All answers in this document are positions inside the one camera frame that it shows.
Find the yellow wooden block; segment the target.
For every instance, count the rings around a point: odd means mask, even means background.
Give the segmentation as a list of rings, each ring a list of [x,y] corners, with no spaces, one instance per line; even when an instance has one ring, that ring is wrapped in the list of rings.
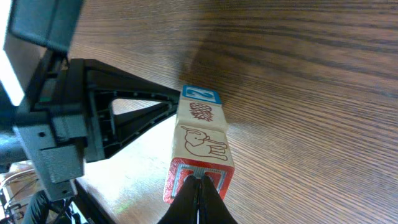
[[[176,125],[226,132],[228,124],[222,107],[201,101],[180,100]]]

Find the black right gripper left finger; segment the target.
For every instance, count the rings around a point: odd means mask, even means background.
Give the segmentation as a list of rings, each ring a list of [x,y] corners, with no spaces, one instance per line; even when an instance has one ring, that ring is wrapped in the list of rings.
[[[197,223],[199,180],[190,175],[158,224]]]

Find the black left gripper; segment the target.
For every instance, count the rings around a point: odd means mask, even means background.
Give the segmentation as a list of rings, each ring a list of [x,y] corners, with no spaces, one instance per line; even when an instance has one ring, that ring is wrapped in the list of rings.
[[[84,174],[87,132],[81,108],[66,108],[65,57],[47,51],[16,111],[13,130],[51,201],[74,197]],[[177,112],[180,92],[98,60],[85,60],[90,135],[87,162],[109,159]]]

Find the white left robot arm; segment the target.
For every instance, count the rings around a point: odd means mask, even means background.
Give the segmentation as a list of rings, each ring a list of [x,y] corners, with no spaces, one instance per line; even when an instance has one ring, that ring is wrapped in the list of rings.
[[[98,60],[70,59],[81,1],[3,6],[1,52],[22,87],[1,90],[1,172],[31,160],[50,200],[72,223],[110,223],[75,179],[177,112],[180,93]]]

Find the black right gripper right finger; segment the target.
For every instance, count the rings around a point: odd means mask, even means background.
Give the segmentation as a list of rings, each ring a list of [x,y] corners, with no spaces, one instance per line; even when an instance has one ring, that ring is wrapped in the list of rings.
[[[237,224],[207,175],[201,178],[198,202],[199,224]]]

